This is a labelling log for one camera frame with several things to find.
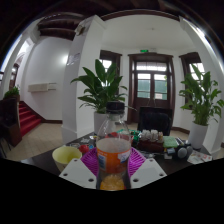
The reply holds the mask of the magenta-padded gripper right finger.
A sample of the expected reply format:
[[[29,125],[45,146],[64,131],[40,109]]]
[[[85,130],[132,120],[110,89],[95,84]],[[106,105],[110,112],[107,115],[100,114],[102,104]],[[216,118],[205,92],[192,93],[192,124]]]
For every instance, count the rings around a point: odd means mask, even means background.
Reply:
[[[128,176],[132,189],[143,187],[166,176],[155,159],[146,159],[135,148],[128,159]]]

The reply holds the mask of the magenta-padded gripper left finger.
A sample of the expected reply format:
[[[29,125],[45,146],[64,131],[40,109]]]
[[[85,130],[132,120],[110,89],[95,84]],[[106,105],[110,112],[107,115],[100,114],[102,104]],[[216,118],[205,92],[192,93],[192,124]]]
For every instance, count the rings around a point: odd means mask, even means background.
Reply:
[[[81,159],[72,159],[60,177],[78,186],[95,189],[98,170],[97,151],[93,148]]]

